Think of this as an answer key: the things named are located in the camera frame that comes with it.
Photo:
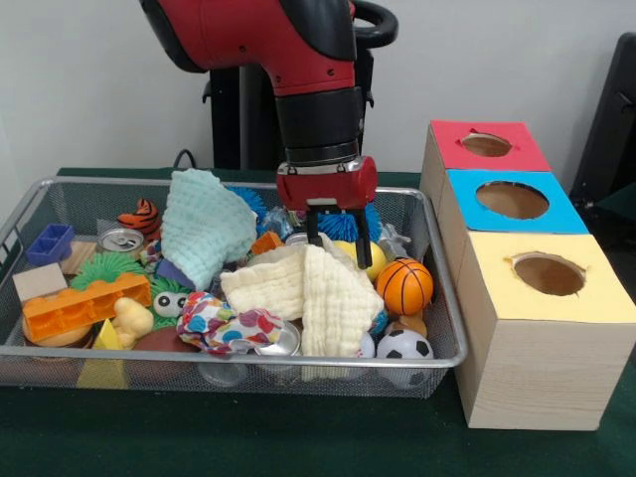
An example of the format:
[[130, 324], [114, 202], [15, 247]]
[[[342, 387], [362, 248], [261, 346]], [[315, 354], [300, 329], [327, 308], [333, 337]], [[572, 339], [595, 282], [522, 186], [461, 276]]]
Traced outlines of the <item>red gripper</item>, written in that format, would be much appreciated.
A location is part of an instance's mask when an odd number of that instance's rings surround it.
[[348, 162], [298, 167], [282, 163], [277, 170], [276, 185], [282, 203], [294, 211], [306, 213], [306, 233], [310, 244], [321, 246], [319, 212], [312, 207], [337, 207], [355, 210], [358, 229], [357, 264], [365, 270], [373, 264], [369, 225], [364, 208], [375, 198], [378, 186], [376, 162], [371, 156]]

